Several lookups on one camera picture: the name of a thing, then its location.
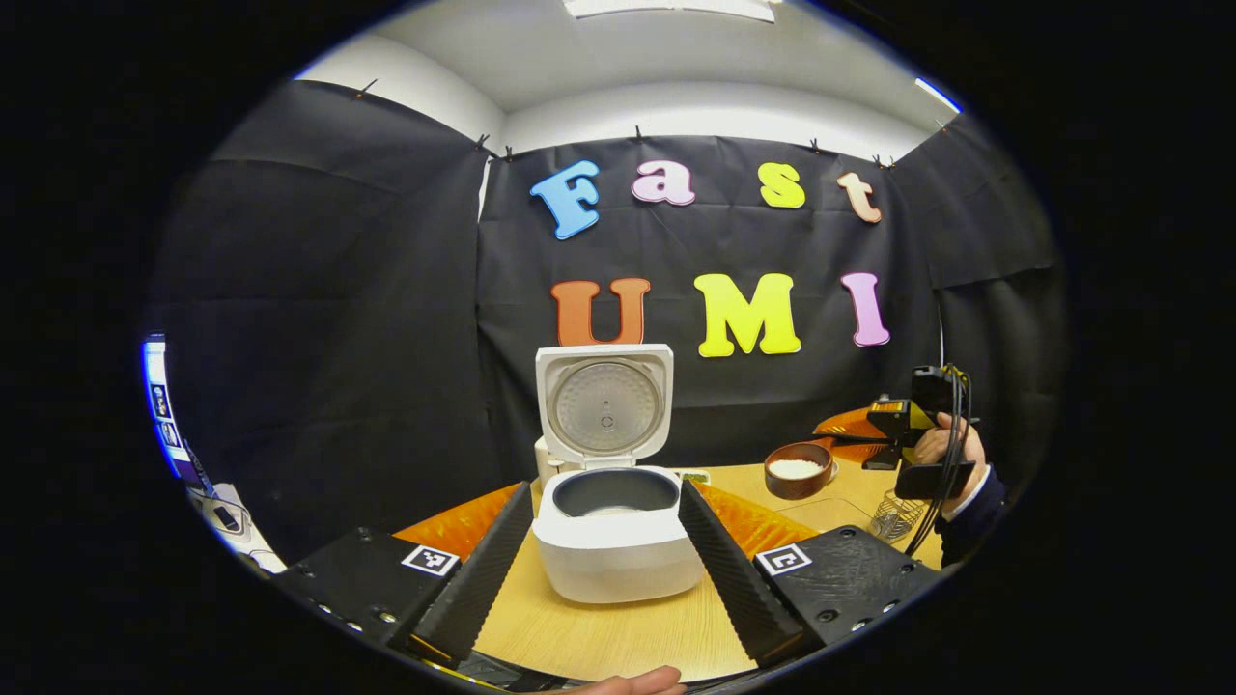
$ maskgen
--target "wooden bowl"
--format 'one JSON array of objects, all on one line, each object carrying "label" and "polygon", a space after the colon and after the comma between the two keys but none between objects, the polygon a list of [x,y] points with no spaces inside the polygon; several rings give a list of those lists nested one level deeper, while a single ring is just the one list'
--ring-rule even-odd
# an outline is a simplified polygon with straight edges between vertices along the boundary
[{"label": "wooden bowl", "polygon": [[[775,475],[770,467],[771,464],[787,459],[819,464],[819,472],[802,479],[789,479]],[[828,449],[815,441],[786,444],[764,459],[764,486],[768,487],[769,492],[782,500],[803,500],[811,497],[823,490],[824,484],[831,481],[836,475],[837,461],[833,460],[833,455],[828,453]]]}]

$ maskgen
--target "screen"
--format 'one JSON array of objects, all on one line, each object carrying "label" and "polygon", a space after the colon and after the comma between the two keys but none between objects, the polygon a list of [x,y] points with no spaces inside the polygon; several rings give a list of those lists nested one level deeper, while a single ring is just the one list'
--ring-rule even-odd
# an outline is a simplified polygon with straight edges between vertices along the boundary
[{"label": "screen", "polygon": [[146,373],[146,399],[150,403],[151,416],[154,418],[154,433],[172,472],[184,480],[187,485],[208,488],[206,481],[199,475],[194,465],[193,455],[188,444],[180,435],[180,428],[176,423],[176,413],[172,411],[172,396],[167,383],[167,340],[162,334],[151,334],[142,345],[142,362]]}]

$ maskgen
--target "letter f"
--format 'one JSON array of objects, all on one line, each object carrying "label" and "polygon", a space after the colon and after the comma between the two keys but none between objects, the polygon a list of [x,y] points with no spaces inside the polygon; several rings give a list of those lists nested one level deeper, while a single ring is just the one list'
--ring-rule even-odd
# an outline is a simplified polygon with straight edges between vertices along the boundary
[{"label": "letter f", "polygon": [[540,195],[541,200],[549,205],[549,211],[554,213],[554,219],[557,220],[554,236],[569,239],[597,224],[597,220],[601,219],[599,213],[586,210],[580,204],[583,202],[595,205],[599,199],[592,182],[585,178],[574,187],[569,185],[571,179],[597,176],[598,173],[601,169],[596,164],[583,160],[533,185],[531,194]]}]

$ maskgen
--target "rice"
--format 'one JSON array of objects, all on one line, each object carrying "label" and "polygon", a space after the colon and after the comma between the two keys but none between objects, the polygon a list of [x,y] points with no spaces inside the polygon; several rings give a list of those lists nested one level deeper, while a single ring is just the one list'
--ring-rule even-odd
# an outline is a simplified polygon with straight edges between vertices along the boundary
[{"label": "rice", "polygon": [[805,480],[823,472],[824,466],[806,459],[782,459],[769,464],[769,471],[786,480]]}]

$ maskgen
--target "ceiling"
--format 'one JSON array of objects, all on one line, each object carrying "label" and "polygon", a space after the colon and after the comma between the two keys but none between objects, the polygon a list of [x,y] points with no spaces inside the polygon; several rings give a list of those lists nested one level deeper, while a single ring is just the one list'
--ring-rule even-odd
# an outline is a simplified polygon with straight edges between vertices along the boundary
[{"label": "ceiling", "polygon": [[436,0],[372,30],[450,69],[506,113],[653,82],[739,82],[853,101],[936,130],[953,111],[922,77],[800,2],[775,23],[684,10],[574,19],[561,0]]}]

